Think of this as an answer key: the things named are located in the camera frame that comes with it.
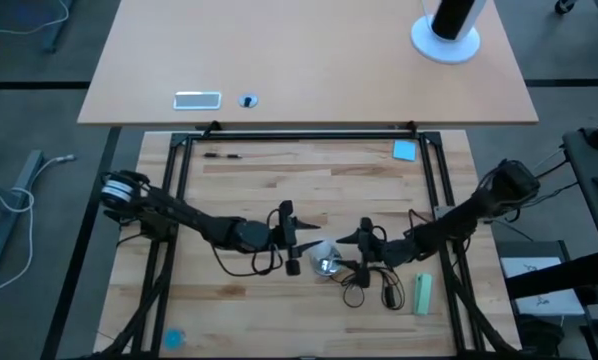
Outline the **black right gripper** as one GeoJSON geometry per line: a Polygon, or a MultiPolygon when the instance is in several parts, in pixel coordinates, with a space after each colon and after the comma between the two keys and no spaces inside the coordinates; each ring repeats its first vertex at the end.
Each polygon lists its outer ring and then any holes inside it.
{"type": "Polygon", "coordinates": [[[383,286],[395,287],[398,283],[397,276],[393,267],[386,263],[384,255],[387,242],[386,230],[379,225],[374,225],[369,217],[363,217],[354,233],[336,240],[338,244],[357,244],[361,254],[360,265],[356,260],[338,259],[337,263],[348,269],[357,269],[356,285],[362,289],[370,286],[372,272],[380,274],[383,286]]]}

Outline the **light wood desk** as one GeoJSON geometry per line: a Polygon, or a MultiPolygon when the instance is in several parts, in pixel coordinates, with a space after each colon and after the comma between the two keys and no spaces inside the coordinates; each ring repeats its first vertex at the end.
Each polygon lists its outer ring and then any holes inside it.
{"type": "Polygon", "coordinates": [[[496,5],[478,53],[436,63],[412,45],[420,0],[121,0],[82,125],[534,124],[496,5]],[[180,91],[218,110],[175,110],[180,91]],[[254,108],[238,99],[253,93],[254,108]]]}

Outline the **grey metal desk leg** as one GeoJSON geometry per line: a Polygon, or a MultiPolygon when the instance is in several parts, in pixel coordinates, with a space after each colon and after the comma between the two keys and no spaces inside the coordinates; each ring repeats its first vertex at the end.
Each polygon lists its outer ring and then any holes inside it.
{"type": "Polygon", "coordinates": [[[24,190],[28,190],[32,185],[36,174],[42,167],[43,159],[42,151],[32,151],[14,186],[9,189],[0,186],[0,257],[17,224],[20,213],[25,212],[24,206],[32,203],[24,190]]]}
{"type": "Polygon", "coordinates": [[[42,46],[45,53],[54,54],[57,51],[60,37],[70,19],[74,1],[75,0],[59,0],[63,13],[57,20],[51,21],[45,30],[46,35],[42,46]]]}

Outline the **chrome lamp socket base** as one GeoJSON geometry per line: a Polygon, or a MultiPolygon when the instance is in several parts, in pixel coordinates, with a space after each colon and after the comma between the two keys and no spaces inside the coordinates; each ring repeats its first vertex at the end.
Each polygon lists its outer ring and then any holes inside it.
{"type": "Polygon", "coordinates": [[[342,264],[340,256],[331,255],[319,258],[314,262],[314,270],[317,275],[322,277],[331,277],[341,271],[342,264]]]}

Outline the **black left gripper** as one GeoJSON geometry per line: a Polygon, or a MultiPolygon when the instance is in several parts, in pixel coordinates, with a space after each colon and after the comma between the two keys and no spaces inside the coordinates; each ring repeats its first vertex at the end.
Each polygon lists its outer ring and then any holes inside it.
{"type": "Polygon", "coordinates": [[[299,258],[301,254],[322,243],[322,240],[309,243],[297,243],[297,230],[320,229],[319,225],[309,224],[294,216],[294,206],[291,200],[284,200],[277,208],[278,224],[273,228],[273,242],[279,250],[287,251],[285,270],[288,276],[298,276],[301,273],[299,258]]]}

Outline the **blue sticky note pad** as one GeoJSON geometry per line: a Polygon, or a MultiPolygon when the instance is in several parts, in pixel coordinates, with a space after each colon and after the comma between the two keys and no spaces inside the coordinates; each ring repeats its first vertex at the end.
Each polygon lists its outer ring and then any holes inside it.
{"type": "Polygon", "coordinates": [[[418,144],[413,141],[395,140],[392,157],[397,160],[414,162],[417,158],[418,144]]]}

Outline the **green light bulb box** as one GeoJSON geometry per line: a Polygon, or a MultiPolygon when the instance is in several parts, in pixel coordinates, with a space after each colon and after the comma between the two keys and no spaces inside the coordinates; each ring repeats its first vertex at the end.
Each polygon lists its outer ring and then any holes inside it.
{"type": "Polygon", "coordinates": [[[428,315],[432,298],[433,277],[427,273],[418,273],[415,276],[415,291],[413,313],[415,315],[428,315]]]}

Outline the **black equipment cart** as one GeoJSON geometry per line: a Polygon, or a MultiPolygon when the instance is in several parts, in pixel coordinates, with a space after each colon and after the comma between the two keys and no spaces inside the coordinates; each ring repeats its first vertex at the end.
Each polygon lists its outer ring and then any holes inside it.
{"type": "MultiPolygon", "coordinates": [[[[598,126],[563,135],[566,158],[574,171],[598,232],[598,126]]],[[[527,298],[558,290],[591,288],[598,303],[598,252],[506,280],[509,295],[527,298]]]]}

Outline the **white paper sheet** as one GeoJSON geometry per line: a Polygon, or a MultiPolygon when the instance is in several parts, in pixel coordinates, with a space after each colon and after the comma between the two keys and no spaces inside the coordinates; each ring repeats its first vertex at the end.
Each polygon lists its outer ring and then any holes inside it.
{"type": "MultiPolygon", "coordinates": [[[[558,257],[503,257],[500,259],[504,276],[511,278],[532,271],[559,265],[558,257]]],[[[585,313],[572,289],[517,298],[516,309],[522,315],[534,316],[580,316],[585,313]]]]}

